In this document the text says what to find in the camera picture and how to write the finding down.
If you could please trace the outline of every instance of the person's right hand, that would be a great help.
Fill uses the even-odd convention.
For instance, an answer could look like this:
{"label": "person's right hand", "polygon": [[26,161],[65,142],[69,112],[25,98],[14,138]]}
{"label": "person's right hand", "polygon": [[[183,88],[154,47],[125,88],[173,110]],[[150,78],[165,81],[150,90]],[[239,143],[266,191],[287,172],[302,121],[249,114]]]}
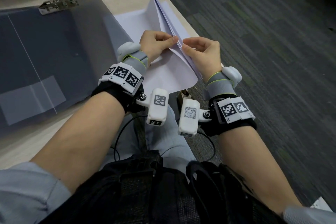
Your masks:
{"label": "person's right hand", "polygon": [[203,75],[204,82],[220,72],[221,50],[219,42],[204,37],[190,37],[183,39],[182,50],[193,60],[199,72]]}

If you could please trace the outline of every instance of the person's right arm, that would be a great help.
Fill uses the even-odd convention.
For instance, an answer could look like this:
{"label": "person's right arm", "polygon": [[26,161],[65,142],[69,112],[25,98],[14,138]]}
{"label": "person's right arm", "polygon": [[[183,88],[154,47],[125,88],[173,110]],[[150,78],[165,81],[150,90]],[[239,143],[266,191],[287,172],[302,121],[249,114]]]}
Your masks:
{"label": "person's right arm", "polygon": [[[221,71],[219,42],[203,37],[183,40],[183,51],[192,58],[205,82]],[[259,199],[280,214],[290,205],[301,206],[272,154],[252,127],[240,127],[219,136],[223,161],[241,175]]]}

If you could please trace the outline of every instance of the light blue jeans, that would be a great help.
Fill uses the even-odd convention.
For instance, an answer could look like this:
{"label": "light blue jeans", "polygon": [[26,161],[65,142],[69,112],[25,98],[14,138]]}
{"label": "light blue jeans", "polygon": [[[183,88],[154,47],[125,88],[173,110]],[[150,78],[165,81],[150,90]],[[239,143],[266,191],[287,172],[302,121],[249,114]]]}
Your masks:
{"label": "light blue jeans", "polygon": [[[117,135],[130,119],[132,119],[131,115],[124,118]],[[133,121],[128,124],[119,138],[117,151],[120,154],[120,160],[141,153],[133,125]],[[185,138],[177,134],[177,129],[178,125],[174,112],[168,106],[167,119],[163,126],[157,127],[145,124],[146,145],[148,150],[159,150],[164,167],[174,168],[185,173],[188,163],[196,160],[196,158]],[[101,167],[113,161],[113,149],[110,148]]]}

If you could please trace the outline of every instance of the tabletop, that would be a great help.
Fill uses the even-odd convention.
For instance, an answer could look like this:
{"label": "tabletop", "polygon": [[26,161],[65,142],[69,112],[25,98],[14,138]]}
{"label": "tabletop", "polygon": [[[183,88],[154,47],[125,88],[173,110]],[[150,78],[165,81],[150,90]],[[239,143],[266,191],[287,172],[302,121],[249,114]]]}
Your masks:
{"label": "tabletop", "polygon": [[[0,0],[0,9],[40,5],[44,1],[47,0]],[[198,36],[170,0],[159,1],[167,1],[189,35]],[[117,15],[144,9],[149,0],[103,0],[103,2],[113,15]],[[51,119],[0,138],[0,169],[29,161],[83,104],[84,102],[78,103]]]}

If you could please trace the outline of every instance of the sleeve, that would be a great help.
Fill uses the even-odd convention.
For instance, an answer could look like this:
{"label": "sleeve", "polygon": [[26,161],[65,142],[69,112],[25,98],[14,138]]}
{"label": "sleeve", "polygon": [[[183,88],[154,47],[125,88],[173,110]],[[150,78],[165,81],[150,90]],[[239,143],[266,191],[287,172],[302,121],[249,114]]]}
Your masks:
{"label": "sleeve", "polygon": [[329,224],[336,223],[336,213],[315,208],[290,206],[283,212],[288,224]]}
{"label": "sleeve", "polygon": [[71,193],[33,162],[0,170],[0,223],[38,223]]}

